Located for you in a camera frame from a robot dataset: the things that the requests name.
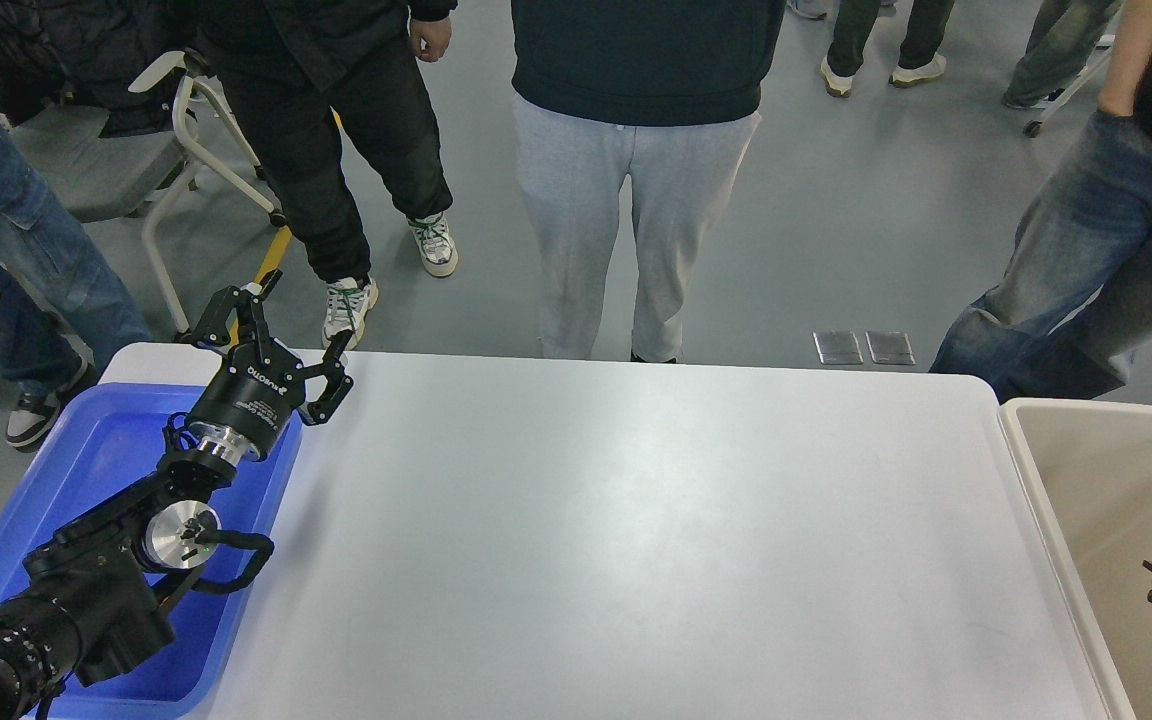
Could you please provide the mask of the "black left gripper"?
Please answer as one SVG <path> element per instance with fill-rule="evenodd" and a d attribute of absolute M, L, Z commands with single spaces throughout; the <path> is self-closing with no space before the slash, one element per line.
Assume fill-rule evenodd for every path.
<path fill-rule="evenodd" d="M 221 288 L 191 328 L 196 347 L 242 344 L 225 357 L 185 414 L 185 429 L 198 448 L 209 447 L 230 464 L 243 457 L 268 457 L 293 415 L 306 427 L 326 423 L 355 384 L 343 361 L 355 332 L 344 329 L 329 338 L 314 365 L 306 365 L 282 342 L 273 342 L 264 306 L 282 275 L 282 270 L 270 270 L 260 282 Z M 262 356 L 259 350 L 270 355 Z M 317 377 L 326 386 L 319 397 L 306 401 L 306 381 Z"/>

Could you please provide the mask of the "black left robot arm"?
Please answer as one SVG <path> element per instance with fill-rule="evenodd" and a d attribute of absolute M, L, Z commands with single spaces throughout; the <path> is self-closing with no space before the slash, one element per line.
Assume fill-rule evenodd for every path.
<path fill-rule="evenodd" d="M 238 340 L 192 409 L 166 420 L 156 469 L 24 556 L 26 588 L 0 602 L 0 719 L 46 717 L 69 676 L 131 673 L 174 641 L 169 617 L 189 592 L 243 591 L 273 555 L 268 536 L 225 528 L 210 498 L 243 461 L 268 457 L 293 415 L 323 424 L 353 389 L 351 332 L 314 365 L 271 336 L 264 306 L 280 278 L 212 295 L 184 342 L 218 347 L 229 316 Z"/>

